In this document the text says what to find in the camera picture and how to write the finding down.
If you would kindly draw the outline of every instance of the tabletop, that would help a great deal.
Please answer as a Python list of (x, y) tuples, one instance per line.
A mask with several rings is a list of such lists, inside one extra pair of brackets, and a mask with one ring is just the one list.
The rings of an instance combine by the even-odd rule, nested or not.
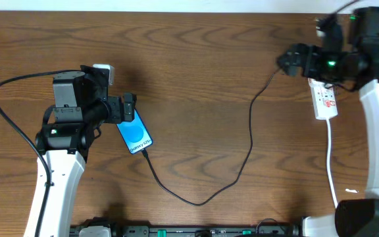
[[(249, 149), (248, 108), (293, 43), (320, 44), (315, 14), (0, 12), (0, 81), (80, 65), (115, 67), (110, 95), (138, 97), (153, 137), (147, 149), (163, 184), (193, 201), (233, 182)], [(347, 31), (347, 17), (341, 22)], [(34, 138), (54, 104), (52, 78), (0, 89), (0, 104)], [(332, 170), (341, 199), (364, 197), (366, 124), (358, 93), (338, 90)], [(277, 74), (253, 106), (253, 151), (240, 181), (202, 207), (163, 191), (113, 124), (104, 124), (81, 178), (72, 224), (244, 225), (334, 211), (325, 121), (305, 78)], [(26, 228), (36, 154), (0, 116), (0, 236)], [(358, 194), (345, 189), (357, 190)]]

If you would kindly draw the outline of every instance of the power outlet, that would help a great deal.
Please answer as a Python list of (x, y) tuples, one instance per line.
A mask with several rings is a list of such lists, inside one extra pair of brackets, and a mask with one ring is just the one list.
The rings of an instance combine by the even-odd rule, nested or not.
[(308, 78), (313, 96), (315, 118), (326, 120), (335, 117), (337, 113), (336, 98), (333, 88), (325, 88), (323, 82)]

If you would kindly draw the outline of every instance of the blue circle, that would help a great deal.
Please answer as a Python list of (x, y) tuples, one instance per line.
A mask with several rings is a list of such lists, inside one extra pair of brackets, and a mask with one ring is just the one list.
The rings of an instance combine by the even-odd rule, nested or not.
[(134, 143), (139, 142), (144, 136), (143, 129), (139, 126), (127, 126), (122, 129), (122, 132), (126, 140)]

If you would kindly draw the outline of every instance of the blue smartphone box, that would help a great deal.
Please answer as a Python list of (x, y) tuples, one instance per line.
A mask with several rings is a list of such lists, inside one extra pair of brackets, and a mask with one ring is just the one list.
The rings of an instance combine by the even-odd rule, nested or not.
[(153, 144), (153, 140), (139, 117), (137, 110), (134, 111), (134, 120), (132, 122), (121, 122), (116, 126), (131, 154), (135, 154)]

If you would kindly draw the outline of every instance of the white wall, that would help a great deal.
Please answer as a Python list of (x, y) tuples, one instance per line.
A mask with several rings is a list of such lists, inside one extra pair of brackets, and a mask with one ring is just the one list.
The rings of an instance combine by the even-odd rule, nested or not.
[[(329, 13), (350, 0), (0, 0), (0, 10), (181, 13)], [(379, 7), (364, 0), (347, 8)]]

